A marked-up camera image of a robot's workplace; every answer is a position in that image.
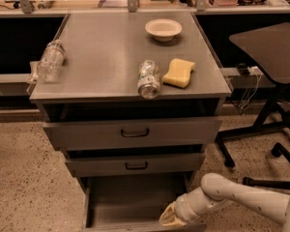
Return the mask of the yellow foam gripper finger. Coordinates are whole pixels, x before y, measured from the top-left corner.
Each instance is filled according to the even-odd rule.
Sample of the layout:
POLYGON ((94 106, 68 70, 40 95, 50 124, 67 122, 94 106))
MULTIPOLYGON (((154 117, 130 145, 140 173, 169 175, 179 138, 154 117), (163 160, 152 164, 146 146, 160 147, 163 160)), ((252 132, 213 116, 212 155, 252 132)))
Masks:
POLYGON ((167 227, 182 227, 185 223, 177 217, 175 203, 170 203, 159 217, 159 224, 167 227))

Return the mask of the white padded gripper body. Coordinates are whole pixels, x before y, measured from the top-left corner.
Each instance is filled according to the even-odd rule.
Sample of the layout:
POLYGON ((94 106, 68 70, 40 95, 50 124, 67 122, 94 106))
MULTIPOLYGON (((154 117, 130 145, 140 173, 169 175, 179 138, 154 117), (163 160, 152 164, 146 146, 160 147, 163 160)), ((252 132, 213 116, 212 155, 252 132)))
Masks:
POLYGON ((205 194, 202 188, 196 188, 176 199, 175 213, 184 223, 193 223, 209 209, 211 203, 212 199, 205 194))

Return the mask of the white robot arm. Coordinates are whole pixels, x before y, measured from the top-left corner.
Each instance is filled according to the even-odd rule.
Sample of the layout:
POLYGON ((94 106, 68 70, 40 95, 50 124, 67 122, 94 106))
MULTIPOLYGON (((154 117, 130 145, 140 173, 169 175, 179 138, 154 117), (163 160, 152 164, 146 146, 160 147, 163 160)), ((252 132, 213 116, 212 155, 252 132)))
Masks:
POLYGON ((259 215, 282 225, 290 232, 290 194, 237 184, 217 174, 205 174, 200 186, 180 195, 159 218, 168 227, 193 224, 204 213, 217 210, 228 202, 236 202, 259 215))

